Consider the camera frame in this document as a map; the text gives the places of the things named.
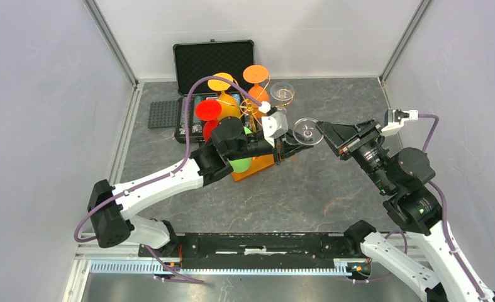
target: white wall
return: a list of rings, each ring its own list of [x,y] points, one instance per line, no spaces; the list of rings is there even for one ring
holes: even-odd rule
[[[435,1],[387,80],[391,104],[441,118],[429,147],[449,220],[495,290],[495,1]],[[421,147],[430,121],[406,125]]]
[[[130,92],[82,1],[0,1],[0,301],[61,300]]]
[[[255,42],[274,77],[378,76],[419,0],[97,0],[137,77],[175,79],[176,43]]]

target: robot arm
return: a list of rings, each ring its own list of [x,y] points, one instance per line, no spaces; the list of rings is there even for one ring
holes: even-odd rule
[[[261,120],[262,130],[246,135],[238,118],[222,119],[211,132],[211,139],[193,151],[176,173],[170,171],[178,168],[183,160],[134,181],[114,186],[107,180],[97,182],[88,211],[112,196],[120,196],[91,216],[99,246],[108,248],[127,240],[153,249],[169,242],[175,247],[176,235],[169,222],[153,221],[137,214],[175,194],[219,181],[233,172],[229,160],[273,154],[275,163],[280,164],[281,160],[311,147],[295,141],[288,130],[286,116],[281,112],[270,111],[270,116]],[[169,177],[156,181],[167,174]]]
[[[413,120],[411,116],[417,117],[417,112],[389,110],[384,128],[376,120],[357,125],[320,121],[316,127],[337,157],[341,160],[354,158],[381,195],[391,196],[383,203],[388,216],[417,242],[434,271],[426,270],[390,246],[364,221],[344,233],[348,246],[355,253],[361,252],[378,260],[412,288],[422,301],[495,301],[495,292],[482,282],[468,263],[455,243],[448,223],[442,221],[440,203],[425,187],[436,175],[427,155],[416,148],[404,148],[390,157],[388,150],[382,147],[383,136],[394,133],[404,120]],[[444,236],[444,225],[455,244],[453,251]],[[457,257],[462,259],[465,268],[458,263]],[[471,277],[478,282],[486,296],[484,299],[476,291]]]

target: open case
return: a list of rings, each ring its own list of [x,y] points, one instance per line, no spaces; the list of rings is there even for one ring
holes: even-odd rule
[[[177,87],[182,95],[178,100],[177,123],[175,125],[175,139],[179,143],[186,143],[184,133],[184,110],[182,100],[188,94],[192,85],[200,78],[211,76],[219,72],[226,72],[233,76],[240,87],[249,90],[252,86],[243,79],[243,71],[254,64],[254,42],[251,40],[233,42],[214,42],[175,44],[173,46],[175,57],[175,72],[177,74]],[[229,90],[233,96],[237,92],[233,87]],[[203,122],[194,114],[197,104],[206,98],[216,97],[216,93],[206,84],[201,84],[194,92],[190,100],[188,112],[190,142],[203,141]]]

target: case lid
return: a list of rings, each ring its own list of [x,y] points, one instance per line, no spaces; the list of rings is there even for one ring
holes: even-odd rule
[[[251,40],[231,42],[208,42],[175,44],[175,71],[179,93],[185,95],[202,77],[226,72],[238,81],[240,87],[249,90],[253,85],[243,79],[243,71],[254,64],[254,42]],[[206,83],[195,94],[213,93]]]

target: gray marble table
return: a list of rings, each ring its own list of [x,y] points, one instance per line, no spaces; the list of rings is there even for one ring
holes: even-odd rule
[[[377,79],[286,81],[296,91],[294,102],[287,107],[290,127],[303,117],[349,124],[370,118],[382,121],[387,109]],[[174,82],[144,85],[123,182],[181,160],[185,145],[175,141],[173,128],[147,128],[150,103],[178,97]],[[397,137],[390,137],[385,147],[393,154],[401,144]],[[140,215],[169,220],[179,233],[343,232],[361,219],[378,230],[388,231],[396,226],[382,207],[384,200],[356,162],[340,161],[321,142],[244,181],[235,183],[228,176],[202,189],[163,200]]]

